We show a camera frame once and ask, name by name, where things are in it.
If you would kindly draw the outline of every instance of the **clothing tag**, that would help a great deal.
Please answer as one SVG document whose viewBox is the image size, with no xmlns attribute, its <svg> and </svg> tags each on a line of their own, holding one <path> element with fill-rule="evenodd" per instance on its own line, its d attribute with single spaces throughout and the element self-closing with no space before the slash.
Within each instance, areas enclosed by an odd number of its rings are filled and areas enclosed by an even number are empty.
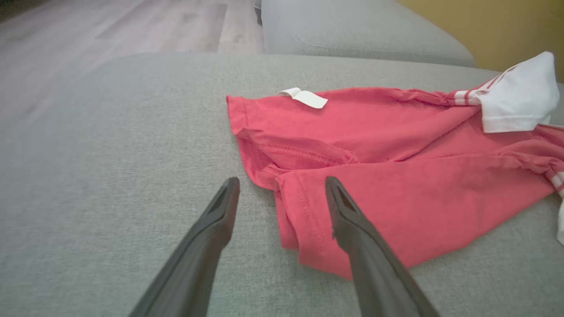
<svg viewBox="0 0 564 317">
<path fill-rule="evenodd" d="M 301 90 L 298 87 L 283 90 L 279 92 L 278 95 L 290 96 L 292 97 L 292 99 L 297 100 L 315 109 L 321 109 L 325 106 L 325 103 L 327 103 L 327 99 L 317 96 L 311 91 Z"/>
</svg>

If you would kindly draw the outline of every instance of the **white stripe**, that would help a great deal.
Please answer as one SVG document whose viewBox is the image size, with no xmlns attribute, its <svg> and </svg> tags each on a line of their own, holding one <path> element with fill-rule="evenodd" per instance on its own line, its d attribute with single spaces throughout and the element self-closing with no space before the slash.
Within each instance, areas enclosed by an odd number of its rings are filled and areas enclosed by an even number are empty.
<svg viewBox="0 0 564 317">
<path fill-rule="evenodd" d="M 499 81 L 503 78 L 503 76 L 504 76 L 508 71 L 512 71 L 515 67 L 519 66 L 519 64 L 514 65 L 514 66 L 511 66 L 511 67 L 509 67 L 508 69 L 506 69 L 505 72 L 502 72 L 499 76 L 497 76 L 497 77 L 495 78 L 495 82 L 493 82 L 493 85 L 492 85 L 490 88 L 484 89 L 484 91 L 491 91 L 492 89 L 494 89 L 495 86 L 499 83 Z"/>
<path fill-rule="evenodd" d="M 477 91 L 478 90 L 470 90 L 470 94 L 468 94 L 469 105 L 480 105 L 480 99 L 476 98 Z"/>
<path fill-rule="evenodd" d="M 459 91 L 455 92 L 455 99 L 464 100 L 464 95 L 466 95 L 467 92 L 468 92 L 468 90 L 459 90 Z"/>
<path fill-rule="evenodd" d="M 490 79 L 488 82 L 486 82 L 485 84 L 483 84 L 482 86 L 480 86 L 480 88 L 478 88 L 478 90 L 485 90 L 486 87 L 491 84 L 492 81 L 494 81 L 494 79 L 496 79 L 497 77 L 494 77 L 492 79 Z"/>
<path fill-rule="evenodd" d="M 562 185 L 562 179 L 560 178 L 559 175 L 555 175 L 553 178 L 550 179 L 550 181 L 552 182 L 552 185 L 554 185 L 555 188 L 558 188 L 558 186 Z"/>
</svg>

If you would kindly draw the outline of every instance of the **couch cushion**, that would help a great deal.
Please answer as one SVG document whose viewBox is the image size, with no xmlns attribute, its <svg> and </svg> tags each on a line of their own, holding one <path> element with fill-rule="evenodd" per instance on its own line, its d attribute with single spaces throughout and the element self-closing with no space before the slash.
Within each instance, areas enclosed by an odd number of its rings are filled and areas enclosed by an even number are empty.
<svg viewBox="0 0 564 317">
<path fill-rule="evenodd" d="M 225 96 L 293 86 L 450 91 L 495 74 L 312 56 L 114 60 L 0 146 L 2 316 L 126 316 L 229 176 L 240 178 L 241 195 L 208 315 L 359 316 L 352 282 L 281 248 L 274 197 L 245 174 Z M 444 317 L 559 315 L 559 204 L 550 196 L 412 272 Z"/>
<path fill-rule="evenodd" d="M 262 20 L 271 54 L 474 66 L 464 45 L 393 0 L 263 0 Z"/>
</svg>

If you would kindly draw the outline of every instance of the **stitching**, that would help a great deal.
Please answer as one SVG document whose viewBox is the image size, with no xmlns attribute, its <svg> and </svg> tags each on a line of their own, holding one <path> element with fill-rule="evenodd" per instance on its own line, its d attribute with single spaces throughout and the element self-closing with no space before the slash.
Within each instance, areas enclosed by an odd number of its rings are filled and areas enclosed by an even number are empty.
<svg viewBox="0 0 564 317">
<path fill-rule="evenodd" d="M 307 156 L 298 155 L 298 154 L 295 154 L 295 153 L 288 153 L 288 152 L 284 152 L 284 151 L 276 151 L 276 150 L 273 150 L 273 149 L 263 149 L 263 150 L 264 150 L 264 151 L 267 151 L 267 152 L 271 152 L 271 153 L 290 154 L 290 155 L 293 155 L 293 156 L 295 156 L 295 157 L 299 157 L 299 158 L 302 158 L 302 159 L 308 159 L 308 160 L 316 161 L 316 162 L 319 162 L 319 163 L 323 163 L 323 164 L 328 164 L 328 165 L 331 165 L 331 166 L 335 166 L 335 164 L 331 164 L 330 162 L 326 162 L 326 161 L 322 161 L 322 160 L 316 160 L 316 159 L 313 158 L 313 157 L 307 157 Z"/>
<path fill-rule="evenodd" d="M 285 150 L 288 150 L 288 151 L 300 152 L 300 153 L 308 154 L 308 155 L 311 155 L 311 156 L 315 156 L 315 157 L 317 157 L 317 158 L 319 158 L 319 159 L 327 160 L 327 161 L 332 162 L 332 163 L 335 163 L 335 164 L 337 164 L 337 165 L 341 165 L 341 164 L 342 164 L 341 162 L 332 160 L 332 159 L 327 158 L 327 157 L 325 157 L 325 156 L 321 156 L 321 155 L 317 155 L 317 154 L 314 154 L 314 153 L 302 151 L 302 150 L 299 150 L 299 149 L 293 149 L 293 148 L 281 147 L 281 146 L 273 146 L 273 145 L 270 145 L 270 144 L 258 144 L 258 143 L 257 143 L 257 145 L 258 145 L 258 146 L 261 146 L 261 147 L 275 147 L 275 148 L 285 149 Z"/>
<path fill-rule="evenodd" d="M 243 114 L 245 115 L 245 127 L 249 127 L 249 115 L 246 111 L 246 102 L 244 98 L 241 98 L 241 103 L 243 104 Z"/>
<path fill-rule="evenodd" d="M 271 168 L 270 165 L 267 165 L 267 166 L 266 166 L 264 169 L 262 169 L 261 171 L 264 172 L 264 173 L 266 173 L 266 174 L 268 174 L 268 175 L 272 175 L 272 176 L 274 176 L 274 177 L 280 176 L 280 175 L 278 175 L 278 174 L 275 174 L 275 173 L 273 173 L 273 172 L 268 171 L 269 168 Z"/>
<path fill-rule="evenodd" d="M 273 168 L 271 164 L 266 165 L 265 168 L 271 169 L 272 171 L 274 171 L 273 172 L 274 174 L 272 174 L 272 175 L 276 174 L 276 176 L 280 176 L 280 175 L 284 174 L 284 173 L 280 173 L 277 169 Z"/>
<path fill-rule="evenodd" d="M 246 140 L 246 141 L 249 142 L 249 144 L 250 144 L 250 150 L 251 150 L 253 156 L 257 158 L 258 163 L 260 164 L 260 166 L 263 166 L 263 165 L 264 165 L 264 162 L 262 161 L 262 158 L 261 158 L 261 155 L 260 155 L 259 150 L 257 150 L 257 148 L 254 146 L 253 142 L 248 141 L 248 140 Z"/>
<path fill-rule="evenodd" d="M 321 245 L 321 237 L 319 236 L 319 231 L 318 231 L 318 230 L 322 230 L 323 228 L 321 228 L 317 224 L 317 221 L 315 221 L 314 217 L 311 216 L 311 213 L 308 212 L 308 209 L 306 207 L 306 200 L 303 196 L 303 184 L 302 184 L 301 180 L 299 179 L 299 177 L 297 175 L 296 175 L 296 182 L 299 185 L 299 189 L 297 191 L 298 191 L 298 194 L 299 194 L 299 199 L 301 200 L 301 203 L 302 203 L 303 212 L 306 214 L 307 219 L 312 224 L 312 228 L 315 229 L 315 230 L 312 230 L 312 232 L 314 233 L 314 238 L 317 242 L 317 245 L 315 246 L 314 251 L 318 251 L 319 255 L 321 257 L 323 257 L 323 255 L 322 255 L 323 249 L 319 247 Z"/>
</svg>

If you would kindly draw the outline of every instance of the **gray fabric upholstery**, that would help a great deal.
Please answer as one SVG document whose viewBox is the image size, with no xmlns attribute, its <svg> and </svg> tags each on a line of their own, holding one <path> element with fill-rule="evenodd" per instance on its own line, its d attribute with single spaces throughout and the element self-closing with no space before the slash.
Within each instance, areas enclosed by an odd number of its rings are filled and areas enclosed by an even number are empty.
<svg viewBox="0 0 564 317">
<path fill-rule="evenodd" d="M 460 42 L 393 0 L 264 0 L 262 20 L 271 54 L 474 66 Z"/>
<path fill-rule="evenodd" d="M 352 282 L 280 247 L 273 194 L 245 174 L 225 96 L 293 86 L 450 91 L 495 74 L 311 56 L 114 60 L 0 147 L 2 316 L 126 316 L 229 176 L 240 178 L 241 196 L 208 315 L 359 316 Z M 561 315 L 559 204 L 550 196 L 413 274 L 445 317 Z"/>
</svg>

